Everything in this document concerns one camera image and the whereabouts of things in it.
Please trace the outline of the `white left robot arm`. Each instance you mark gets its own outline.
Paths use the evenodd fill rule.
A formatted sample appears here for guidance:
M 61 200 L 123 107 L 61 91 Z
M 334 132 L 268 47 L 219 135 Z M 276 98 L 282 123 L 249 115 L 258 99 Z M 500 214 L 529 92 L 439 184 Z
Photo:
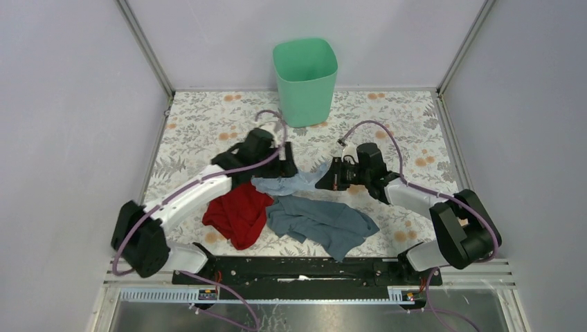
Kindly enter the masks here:
M 270 129 L 254 128 L 244 141 L 216 155 L 172 193 L 145 204 L 128 201 L 121 207 L 111 238 L 116 252 L 112 273 L 148 278 L 160 270 L 173 270 L 207 284 L 215 274 L 209 255 L 196 245 L 168 241 L 167 235 L 200 207 L 252 178 L 287 178 L 297 172 L 287 137 L 278 142 Z

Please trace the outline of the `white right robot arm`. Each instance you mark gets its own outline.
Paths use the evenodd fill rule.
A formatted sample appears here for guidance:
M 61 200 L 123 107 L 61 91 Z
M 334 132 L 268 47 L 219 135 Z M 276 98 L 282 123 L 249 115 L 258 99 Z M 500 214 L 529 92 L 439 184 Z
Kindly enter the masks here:
M 397 276 L 408 285 L 416 284 L 425 270 L 451 266 L 462 270 L 489 259 L 502 243 L 501 235 L 484 205 L 472 190 L 448 195 L 408 182 L 387 169 L 381 150 L 374 143 L 346 147 L 334 157 L 315 187 L 345 191 L 362 185 L 369 195 L 387 205 L 397 205 L 428 218 L 435 240 L 401 253 Z

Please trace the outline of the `light blue plastic trash bag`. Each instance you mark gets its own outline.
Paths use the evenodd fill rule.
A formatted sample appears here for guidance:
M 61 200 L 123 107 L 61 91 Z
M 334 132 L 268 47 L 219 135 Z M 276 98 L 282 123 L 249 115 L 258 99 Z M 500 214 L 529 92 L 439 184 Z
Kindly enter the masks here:
M 269 196 L 289 196 L 297 192 L 313 192 L 316 184 L 329 169 L 330 163 L 321 163 L 313 172 L 298 172 L 290 178 L 252 178 L 253 187 Z

